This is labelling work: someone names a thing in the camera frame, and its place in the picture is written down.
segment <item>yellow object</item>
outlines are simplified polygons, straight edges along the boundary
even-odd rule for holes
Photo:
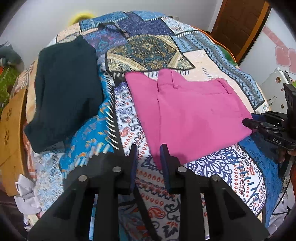
[[[75,23],[81,22],[81,21],[83,21],[83,20],[86,20],[86,19],[89,19],[89,18],[95,18],[95,17],[96,17],[96,16],[93,15],[92,13],[90,13],[90,12],[81,12],[81,13],[75,15],[75,16],[71,19],[71,21],[70,21],[70,23],[69,23],[69,26],[71,26],[71,25],[73,25],[73,24],[75,24]]]

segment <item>pink heart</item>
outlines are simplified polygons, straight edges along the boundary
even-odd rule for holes
[[[276,46],[275,51],[276,51],[276,63],[284,67],[289,67],[291,65],[291,60],[288,56],[288,52],[279,46]]]
[[[289,56],[290,61],[291,61],[289,72],[292,73],[292,74],[296,74],[296,50],[290,48],[288,50],[288,56]]]

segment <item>pink pants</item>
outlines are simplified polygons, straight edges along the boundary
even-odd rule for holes
[[[161,144],[185,164],[229,147],[251,134],[242,124],[252,118],[224,79],[189,82],[170,69],[158,80],[126,74],[150,153],[159,169]]]

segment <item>orange fabric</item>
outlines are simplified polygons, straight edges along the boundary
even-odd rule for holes
[[[24,147],[25,147],[25,152],[27,154],[27,168],[28,168],[28,172],[29,175],[31,176],[31,178],[33,179],[33,181],[37,180],[37,172],[36,172],[36,168],[35,168],[35,162],[32,158],[32,147],[30,144],[29,139],[27,138],[24,129],[26,127],[28,123],[25,122],[25,124],[23,125],[23,129],[22,129],[22,139],[23,139],[23,143],[24,143]]]
[[[216,41],[216,40],[214,40],[209,34],[207,34],[206,32],[204,32],[203,30],[201,30],[201,29],[199,29],[199,28],[197,28],[197,27],[194,27],[194,26],[192,26],[193,28],[196,28],[196,29],[198,29],[199,31],[201,31],[203,34],[205,34],[206,36],[208,36],[215,44],[218,44],[218,45],[220,45],[221,47],[223,47],[224,49],[226,49],[228,52],[229,52],[229,54],[231,55],[231,57],[232,57],[232,59],[235,61],[235,57],[233,56],[233,54],[231,53],[231,51],[228,49],[228,48],[226,48],[223,44],[221,44],[221,43],[219,43],[218,41]]]

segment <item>door frame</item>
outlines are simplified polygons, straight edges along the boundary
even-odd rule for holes
[[[224,11],[224,8],[226,6],[227,1],[228,0],[223,0],[223,2],[222,2],[220,11],[219,11],[218,16],[217,16],[217,19],[216,19],[216,22],[215,22],[214,27],[213,27],[213,30],[211,32],[211,36],[213,38],[215,38],[215,32],[216,32],[216,30],[218,28],[219,21],[220,21],[220,18],[222,16],[222,13]],[[251,47],[255,43],[257,37],[259,36],[262,28],[265,25],[265,22],[266,22],[267,17],[268,17],[268,15],[270,13],[270,10],[271,10],[271,6],[269,5],[268,2],[265,1],[264,5],[263,5],[263,8],[262,8],[262,11],[261,11],[261,13],[259,15],[259,18],[258,18],[258,20],[257,20],[257,22],[255,24],[255,27],[253,28],[250,36],[248,37],[248,39],[245,42],[244,46],[242,47],[241,51],[235,57],[235,61],[238,64],[240,64],[242,62],[242,60],[244,59],[244,57],[248,54],[248,52],[250,51]]]

